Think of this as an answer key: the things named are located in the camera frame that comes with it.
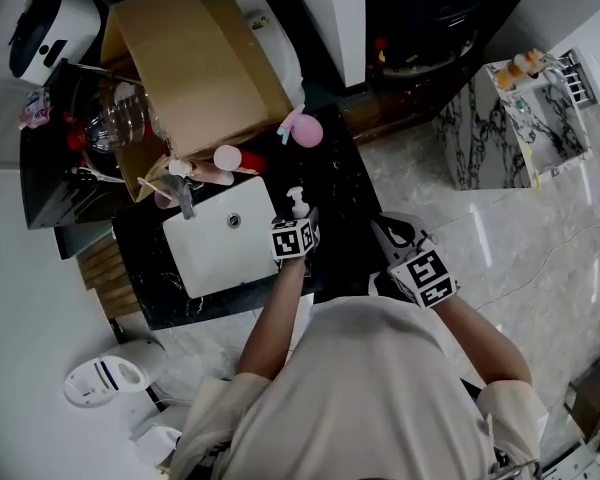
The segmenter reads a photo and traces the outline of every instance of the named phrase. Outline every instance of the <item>soap dispenser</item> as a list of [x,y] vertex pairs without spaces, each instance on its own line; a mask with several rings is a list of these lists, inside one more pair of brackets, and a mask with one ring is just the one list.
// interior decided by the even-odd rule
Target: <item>soap dispenser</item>
[[309,215],[309,205],[302,200],[302,187],[291,187],[287,192],[287,197],[293,198],[293,213],[294,219],[304,219]]

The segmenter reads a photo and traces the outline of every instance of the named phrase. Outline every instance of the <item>marble cabinet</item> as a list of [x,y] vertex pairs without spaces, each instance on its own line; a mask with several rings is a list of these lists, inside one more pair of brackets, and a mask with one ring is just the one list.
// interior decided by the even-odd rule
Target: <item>marble cabinet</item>
[[504,91],[487,64],[434,119],[459,190],[540,187],[591,155],[564,78],[543,71]]

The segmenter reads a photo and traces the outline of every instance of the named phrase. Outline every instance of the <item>floor tile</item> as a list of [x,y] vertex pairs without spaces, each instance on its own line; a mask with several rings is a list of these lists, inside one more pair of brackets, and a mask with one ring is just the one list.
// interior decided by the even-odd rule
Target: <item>floor tile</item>
[[[427,142],[427,125],[383,139],[384,146],[377,141],[370,152],[362,148],[383,209],[413,213],[431,227],[460,295],[500,325],[529,362],[550,415],[545,460],[577,440],[564,395],[600,354],[600,106],[582,115],[594,157],[540,190],[454,190],[444,159]],[[458,373],[480,384],[457,344],[453,350]]]
[[161,398],[178,400],[192,400],[205,375],[231,378],[255,325],[250,311],[154,332],[143,320],[136,313],[118,323],[130,337],[150,335],[164,347],[169,360],[154,387]]
[[514,193],[456,190],[433,125],[426,123],[414,130],[360,148],[384,211],[418,215],[435,229]]

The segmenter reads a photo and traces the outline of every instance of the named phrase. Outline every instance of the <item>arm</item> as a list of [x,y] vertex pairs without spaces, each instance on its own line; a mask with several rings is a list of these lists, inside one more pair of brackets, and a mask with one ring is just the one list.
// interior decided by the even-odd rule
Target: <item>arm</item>
[[287,359],[305,272],[304,257],[285,260],[242,351],[237,373],[275,379]]
[[531,384],[531,372],[517,347],[457,295],[433,306],[454,335],[485,384],[521,380]]

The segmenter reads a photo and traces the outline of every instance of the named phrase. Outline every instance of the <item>black marble countertop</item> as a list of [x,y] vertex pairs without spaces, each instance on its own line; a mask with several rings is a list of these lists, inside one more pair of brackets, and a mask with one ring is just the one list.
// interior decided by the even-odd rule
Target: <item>black marble countertop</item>
[[[324,139],[305,149],[290,139],[286,146],[275,132],[241,147],[267,159],[263,180],[278,214],[289,212],[290,187],[304,188],[303,199],[320,211],[321,242],[312,258],[311,277],[303,294],[317,299],[366,293],[369,274],[382,265],[370,218],[380,212],[378,199],[358,149],[335,105],[313,112]],[[236,175],[236,183],[248,179]],[[231,187],[206,184],[194,192],[201,202]],[[131,285],[151,329],[211,320],[264,306],[275,276],[205,295],[187,295],[169,250],[162,223],[179,208],[159,210],[153,198],[126,210],[113,221]]]

